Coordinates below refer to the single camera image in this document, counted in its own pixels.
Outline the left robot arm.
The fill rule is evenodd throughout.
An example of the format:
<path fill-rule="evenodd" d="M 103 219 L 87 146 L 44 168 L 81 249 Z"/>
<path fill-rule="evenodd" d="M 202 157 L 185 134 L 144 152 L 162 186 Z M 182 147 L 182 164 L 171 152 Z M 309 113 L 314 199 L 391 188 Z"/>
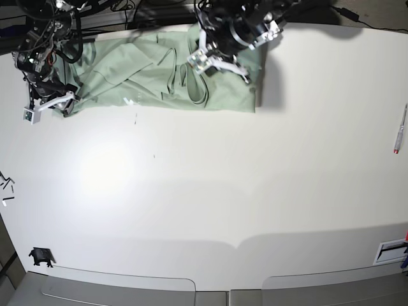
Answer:
<path fill-rule="evenodd" d="M 316 8 L 331 8 L 332 2 L 311 6 L 308 1 L 195 1 L 198 48 L 187 62 L 199 75 L 210 69 L 229 71 L 249 84 L 249 70 L 238 54 L 255 50 L 276 39 L 287 19 Z"/>

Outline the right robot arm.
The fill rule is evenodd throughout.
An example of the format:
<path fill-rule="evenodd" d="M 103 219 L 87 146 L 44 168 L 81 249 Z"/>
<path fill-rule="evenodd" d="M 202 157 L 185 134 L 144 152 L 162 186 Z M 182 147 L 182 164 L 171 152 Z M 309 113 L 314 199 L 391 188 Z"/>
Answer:
<path fill-rule="evenodd" d="M 29 102 L 24 120 L 34 124 L 41 113 L 54 109 L 67 117 L 73 111 L 78 87 L 61 81 L 55 66 L 76 63 L 83 54 L 80 11 L 87 1 L 17 1 L 33 20 L 20 46 L 12 52 L 15 67 L 24 75 Z"/>

